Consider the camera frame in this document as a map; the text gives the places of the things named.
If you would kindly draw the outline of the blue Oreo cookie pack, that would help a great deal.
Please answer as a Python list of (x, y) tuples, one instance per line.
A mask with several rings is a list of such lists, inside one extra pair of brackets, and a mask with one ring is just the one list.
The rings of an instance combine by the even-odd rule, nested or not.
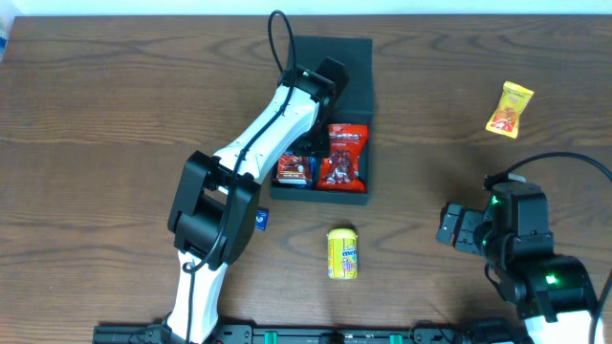
[(310, 180), (308, 181), (308, 186), (310, 189), (314, 189), (317, 182), (317, 167), (318, 162), (316, 157), (309, 157), (309, 172), (310, 172)]

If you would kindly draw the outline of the red cookie carton box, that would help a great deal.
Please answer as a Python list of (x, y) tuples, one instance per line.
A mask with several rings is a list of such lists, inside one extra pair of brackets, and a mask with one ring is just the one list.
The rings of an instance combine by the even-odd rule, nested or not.
[(306, 156), (283, 154), (276, 165), (274, 181), (294, 188), (309, 188), (309, 163)]

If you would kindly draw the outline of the red Hacks candy bag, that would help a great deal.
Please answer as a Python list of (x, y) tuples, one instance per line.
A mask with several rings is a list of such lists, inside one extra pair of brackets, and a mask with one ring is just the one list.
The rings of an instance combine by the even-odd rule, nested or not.
[(328, 126), (330, 154), (321, 160), (316, 190), (365, 193), (360, 178), (361, 152), (368, 139), (362, 124), (334, 123)]

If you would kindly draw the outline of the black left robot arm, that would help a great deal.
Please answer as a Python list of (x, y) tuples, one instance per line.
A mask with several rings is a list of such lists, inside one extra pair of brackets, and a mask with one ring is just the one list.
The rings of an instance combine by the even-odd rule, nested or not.
[(346, 67), (331, 57), (311, 71), (283, 71), (270, 104), (233, 142), (186, 161), (167, 226), (181, 274), (173, 311), (163, 324), (167, 343), (202, 343), (214, 330), (228, 266), (255, 229), (261, 184), (281, 156), (330, 153), (329, 117), (348, 83)]

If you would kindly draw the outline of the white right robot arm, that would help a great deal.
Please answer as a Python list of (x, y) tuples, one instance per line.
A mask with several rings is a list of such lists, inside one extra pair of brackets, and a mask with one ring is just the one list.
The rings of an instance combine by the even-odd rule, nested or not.
[(501, 299), (516, 308), (525, 329), (499, 325), (474, 331), (472, 342), (602, 343), (601, 305), (585, 265), (557, 254), (542, 189), (506, 173), (487, 177), (490, 198), (482, 210), (447, 203), (436, 239), (480, 256)]

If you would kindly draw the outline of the dark green open box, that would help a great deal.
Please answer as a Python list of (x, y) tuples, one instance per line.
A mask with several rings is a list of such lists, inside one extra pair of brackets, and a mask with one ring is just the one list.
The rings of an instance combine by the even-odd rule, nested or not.
[[(297, 63), (314, 70), (320, 62), (331, 57), (346, 67), (348, 83), (335, 112), (332, 123), (362, 124), (370, 127), (374, 117), (374, 82), (372, 69), (373, 40), (370, 38), (344, 38), (331, 36), (295, 37)], [(319, 191), (285, 187), (272, 182), (271, 197), (277, 200), (313, 203), (366, 205), (369, 193), (345, 191)]]

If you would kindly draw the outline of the blue Eclipse mints box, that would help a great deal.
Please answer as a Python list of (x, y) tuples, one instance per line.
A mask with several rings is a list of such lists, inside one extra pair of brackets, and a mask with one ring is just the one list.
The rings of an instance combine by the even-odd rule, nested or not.
[(269, 221), (270, 212), (267, 208), (258, 208), (255, 217), (255, 228), (265, 231)]

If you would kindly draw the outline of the yellow Mentos gum bottle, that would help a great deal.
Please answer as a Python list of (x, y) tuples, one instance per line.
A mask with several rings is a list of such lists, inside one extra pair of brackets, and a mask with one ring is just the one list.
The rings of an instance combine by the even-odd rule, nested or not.
[(336, 280), (358, 278), (358, 235), (350, 228), (335, 228), (327, 234), (328, 276)]

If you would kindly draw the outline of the yellow snack packet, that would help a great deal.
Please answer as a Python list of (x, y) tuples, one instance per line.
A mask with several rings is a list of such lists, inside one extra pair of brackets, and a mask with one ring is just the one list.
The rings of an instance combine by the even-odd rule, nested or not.
[(485, 129), (489, 132), (516, 139), (519, 122), (534, 91), (511, 81), (505, 81), (497, 107)]

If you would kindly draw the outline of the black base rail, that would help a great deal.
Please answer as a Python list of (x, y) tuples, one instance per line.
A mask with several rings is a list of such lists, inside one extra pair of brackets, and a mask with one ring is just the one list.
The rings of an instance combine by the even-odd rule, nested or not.
[[(182, 340), (160, 324), (96, 326), (93, 344), (171, 344)], [(409, 330), (262, 328), (221, 325), (205, 340), (208, 344), (444, 344), (530, 343), (503, 321), (472, 324), (460, 331), (421, 324)]]

